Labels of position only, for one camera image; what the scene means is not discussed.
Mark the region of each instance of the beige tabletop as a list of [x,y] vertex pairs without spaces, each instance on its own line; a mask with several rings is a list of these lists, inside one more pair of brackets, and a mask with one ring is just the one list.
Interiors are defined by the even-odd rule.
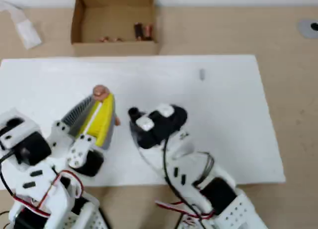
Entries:
[[[7,13],[0,14],[0,59],[74,56],[72,9],[29,9],[44,44],[24,50]],[[255,54],[283,159],[286,184],[242,186],[270,229],[318,228],[318,40],[296,24],[318,19],[318,7],[162,8],[160,54]],[[113,228],[172,229],[178,214],[154,206],[169,201],[166,186],[87,189]],[[0,211],[12,200],[0,192]],[[1,217],[0,227],[6,222]]]

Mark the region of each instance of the white board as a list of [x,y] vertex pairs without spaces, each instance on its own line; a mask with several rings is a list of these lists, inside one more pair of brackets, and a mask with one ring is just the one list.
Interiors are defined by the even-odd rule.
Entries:
[[[205,80],[199,70],[205,69]],[[173,103],[188,111],[188,129],[240,184],[284,182],[282,160],[254,56],[158,56],[3,60],[0,112],[13,107],[51,124],[89,95],[96,84],[115,94],[116,127],[109,157],[90,186],[162,184],[135,148],[127,111]],[[14,186],[16,171],[4,163]]]

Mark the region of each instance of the black cable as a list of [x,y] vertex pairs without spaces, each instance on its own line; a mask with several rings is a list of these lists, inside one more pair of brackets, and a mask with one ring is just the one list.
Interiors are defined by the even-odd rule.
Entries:
[[164,142],[164,146],[163,146],[163,170],[164,170],[164,174],[165,174],[165,180],[168,184],[168,186],[171,188],[171,190],[173,191],[173,193],[181,200],[181,202],[183,202],[186,206],[188,206],[188,208],[190,208],[195,215],[199,218],[199,223],[201,225],[201,227],[203,229],[206,229],[205,226],[202,224],[202,217],[200,214],[197,213],[197,211],[192,207],[192,205],[190,205],[179,193],[179,191],[172,185],[171,180],[169,178],[168,175],[168,171],[167,171],[167,162],[166,162],[166,152],[167,152],[167,145],[168,145],[168,141],[169,141],[169,136],[166,138],[165,142]]
[[9,213],[10,211],[3,211],[0,213],[0,216],[2,216],[3,214]]
[[2,163],[10,158],[12,155],[14,155],[14,151],[11,150],[9,153],[7,153],[5,156],[3,156],[1,159],[0,159],[0,178],[1,178],[1,181],[3,183],[3,185],[5,186],[6,190],[9,192],[9,194],[11,196],[13,196],[13,192],[11,191],[11,189],[9,188],[9,186],[7,185],[5,179],[4,179],[4,176],[3,176],[3,173],[2,173]]
[[5,224],[4,227],[3,227],[3,229],[6,229],[6,227],[7,227],[8,225],[10,225],[10,223]]
[[[0,216],[4,215],[4,214],[8,214],[10,211],[3,211],[0,213]],[[5,229],[8,225],[10,225],[10,223],[4,225],[3,229]]]

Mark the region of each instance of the cardboard box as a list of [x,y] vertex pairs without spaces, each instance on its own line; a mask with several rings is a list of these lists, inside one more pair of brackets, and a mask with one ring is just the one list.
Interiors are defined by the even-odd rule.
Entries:
[[[77,56],[155,55],[154,0],[76,0],[71,41]],[[134,23],[153,24],[154,41],[136,41]],[[100,43],[104,36],[124,42]]]

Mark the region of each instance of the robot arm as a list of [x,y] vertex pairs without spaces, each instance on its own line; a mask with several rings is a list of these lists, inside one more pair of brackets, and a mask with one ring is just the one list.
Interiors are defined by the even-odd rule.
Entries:
[[131,133],[143,159],[165,177],[185,203],[184,210],[176,204],[157,203],[184,214],[176,228],[184,228],[183,223],[188,225],[189,216],[191,225],[198,229],[267,228],[244,192],[236,188],[234,179],[208,152],[195,150],[190,134],[184,130],[187,113],[183,108],[161,105],[148,114],[134,107],[128,114]]
[[114,97],[86,98],[52,126],[47,140],[32,120],[11,110],[0,115],[0,155],[23,172],[9,213],[15,229],[87,229],[107,225],[97,199],[72,172],[93,177],[103,164],[115,124]]

